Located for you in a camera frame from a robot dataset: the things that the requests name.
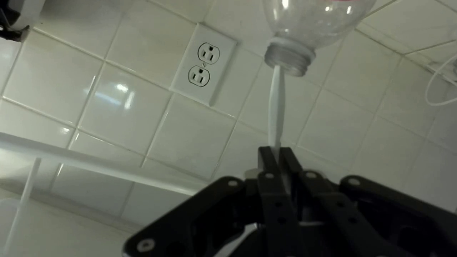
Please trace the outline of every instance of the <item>inverted plastic bottle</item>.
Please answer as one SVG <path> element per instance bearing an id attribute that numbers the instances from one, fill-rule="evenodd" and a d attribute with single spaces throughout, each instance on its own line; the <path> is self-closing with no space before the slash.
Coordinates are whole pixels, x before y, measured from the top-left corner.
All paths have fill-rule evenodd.
<path id="1" fill-rule="evenodd" d="M 351 31 L 375 0 L 264 0 L 274 31 L 265 63 L 286 74 L 304 75 L 315 48 Z"/>

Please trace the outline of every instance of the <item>horizontal rail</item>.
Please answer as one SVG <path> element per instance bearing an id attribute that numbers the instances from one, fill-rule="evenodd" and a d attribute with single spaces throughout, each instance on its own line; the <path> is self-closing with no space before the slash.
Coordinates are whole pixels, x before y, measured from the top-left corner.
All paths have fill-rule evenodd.
<path id="1" fill-rule="evenodd" d="M 185 188 L 167 181 L 159 181 L 159 180 L 141 175 L 139 174 L 141 170 L 138 168 L 131 168 L 112 161 L 95 158 L 92 155 L 69 151 L 65 148 L 58 148 L 58 147 L 42 144 L 38 141 L 15 137 L 11 134 L 0 133 L 0 148 L 29 154 L 37 158 L 51 160 L 55 163 L 79 167 L 91 173 L 98 173 L 98 174 L 104 174 L 104 175 L 109 175 L 121 180 L 128 180 L 132 183 L 151 185 L 161 190 L 184 194 L 184 195 L 192 195 L 197 193 L 192 188 Z"/>

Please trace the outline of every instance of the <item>electrical outlet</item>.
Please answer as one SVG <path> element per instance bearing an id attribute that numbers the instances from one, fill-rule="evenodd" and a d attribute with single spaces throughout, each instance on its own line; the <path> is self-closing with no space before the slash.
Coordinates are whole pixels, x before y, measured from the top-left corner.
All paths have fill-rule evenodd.
<path id="1" fill-rule="evenodd" d="M 171 88 L 202 104 L 211 105 L 212 95 L 226 68 L 235 41 L 197 24 Z"/>
<path id="2" fill-rule="evenodd" d="M 209 71 L 204 67 L 194 65 L 188 70 L 188 81 L 197 87 L 204 87 L 209 81 Z"/>

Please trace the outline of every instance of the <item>bolt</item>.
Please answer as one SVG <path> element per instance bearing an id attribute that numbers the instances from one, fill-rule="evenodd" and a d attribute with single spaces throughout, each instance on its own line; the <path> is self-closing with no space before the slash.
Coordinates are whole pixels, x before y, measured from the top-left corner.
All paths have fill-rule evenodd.
<path id="1" fill-rule="evenodd" d="M 356 178 L 348 178 L 348 184 L 354 187 L 359 187 L 361 183 Z"/>
<path id="2" fill-rule="evenodd" d="M 314 178 L 316 178 L 316 174 L 315 173 L 305 173 L 305 177 L 314 180 Z"/>
<path id="3" fill-rule="evenodd" d="M 152 238 L 141 240 L 137 245 L 139 253 L 151 251 L 155 247 L 155 241 Z"/>
<path id="4" fill-rule="evenodd" d="M 235 187 L 235 185 L 238 185 L 238 181 L 235 181 L 235 180 L 228 181 L 228 187 Z"/>

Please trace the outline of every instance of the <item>outlet socket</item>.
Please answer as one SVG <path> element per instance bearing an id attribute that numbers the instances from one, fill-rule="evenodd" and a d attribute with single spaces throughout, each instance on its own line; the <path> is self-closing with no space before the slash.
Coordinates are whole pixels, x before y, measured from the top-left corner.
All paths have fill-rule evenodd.
<path id="1" fill-rule="evenodd" d="M 234 45 L 234 40 L 197 24 L 171 88 L 211 105 Z"/>

